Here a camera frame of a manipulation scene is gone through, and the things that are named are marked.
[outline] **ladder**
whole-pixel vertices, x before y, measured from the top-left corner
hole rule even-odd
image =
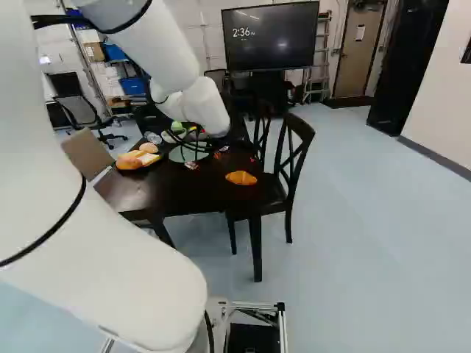
[[[329,88],[329,48],[327,41],[329,39],[329,24],[332,20],[332,11],[328,10],[326,13],[320,13],[317,20],[318,26],[324,27],[324,31],[317,33],[316,43],[322,42],[321,48],[316,48],[314,51],[314,65],[305,68],[302,73],[302,83],[304,84],[304,94],[302,95],[302,104],[311,103],[311,95],[320,94],[320,101],[323,101],[330,96]],[[322,61],[316,60],[317,57],[322,56]],[[314,75],[313,69],[319,72],[319,75]],[[321,84],[320,88],[313,88],[313,84]]]

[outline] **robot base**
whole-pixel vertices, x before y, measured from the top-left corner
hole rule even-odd
[[[207,312],[213,325],[215,353],[288,353],[286,312],[282,302],[256,304],[210,298]],[[100,353],[113,353],[107,339]],[[209,353],[204,322],[186,353]]]

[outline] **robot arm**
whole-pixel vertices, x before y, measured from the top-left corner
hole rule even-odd
[[[162,111],[225,134],[229,118],[216,85],[198,77],[196,58],[162,0],[75,3],[103,29],[146,9],[110,37],[152,75]],[[208,297],[202,273],[114,212],[60,150],[22,0],[2,8],[0,29],[8,52],[0,69],[0,279],[138,352],[186,352]]]
[[[213,137],[226,135],[230,119],[212,79],[199,64],[162,0],[74,0],[82,14],[103,30],[132,25],[110,39],[151,75],[152,98],[168,117],[202,125]]]

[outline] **small bottle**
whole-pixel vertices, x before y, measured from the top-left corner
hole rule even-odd
[[[157,135],[155,132],[146,131],[144,133],[144,137],[149,142],[152,142],[155,145],[158,145],[159,143],[162,143],[162,138],[159,135]]]

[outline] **wooden door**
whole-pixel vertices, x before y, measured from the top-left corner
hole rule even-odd
[[[380,34],[384,5],[367,5],[362,9],[350,5],[344,45],[334,87],[334,97],[362,96]]]

